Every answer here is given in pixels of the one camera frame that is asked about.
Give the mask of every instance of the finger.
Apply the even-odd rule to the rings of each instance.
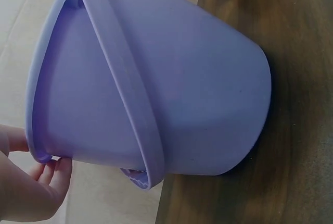
[[[62,158],[57,161],[53,178],[49,186],[57,193],[61,203],[67,194],[71,175],[73,170],[73,162],[69,158]]]
[[[0,131],[7,134],[10,151],[29,151],[23,129],[0,125]]]
[[[1,189],[0,216],[11,221],[39,221],[49,219],[59,208],[60,200],[48,185],[38,183],[0,154]]]
[[[41,174],[43,173],[45,168],[45,164],[36,164],[35,166],[32,167],[32,169],[30,169],[30,171],[28,172],[28,175],[30,175],[30,177],[32,179],[34,179],[35,181],[38,181],[38,179],[40,178]]]
[[[49,185],[51,182],[51,179],[53,177],[55,167],[56,167],[56,161],[50,160],[44,167],[44,171],[42,172],[40,178],[38,179],[39,183]]]

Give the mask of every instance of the plastic bucket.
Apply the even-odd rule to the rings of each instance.
[[[56,0],[30,70],[34,158],[219,175],[255,144],[270,105],[266,57],[186,0]]]

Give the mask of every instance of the purple bucket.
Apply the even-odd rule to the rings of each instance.
[[[41,163],[112,165],[149,189],[165,173],[236,166],[270,97],[262,50],[186,0],[56,0],[30,70],[27,138]]]

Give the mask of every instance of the wooden surface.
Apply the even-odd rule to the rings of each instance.
[[[271,111],[233,171],[167,176],[156,223],[333,223],[333,0],[199,5],[264,49]]]

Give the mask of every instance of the beige floor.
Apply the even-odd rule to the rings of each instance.
[[[42,24],[54,0],[0,0],[0,123],[24,127],[24,94],[29,65]],[[29,154],[10,157],[23,170]],[[53,224],[151,224],[161,185],[149,192],[134,187],[118,169],[75,163],[71,189]]]

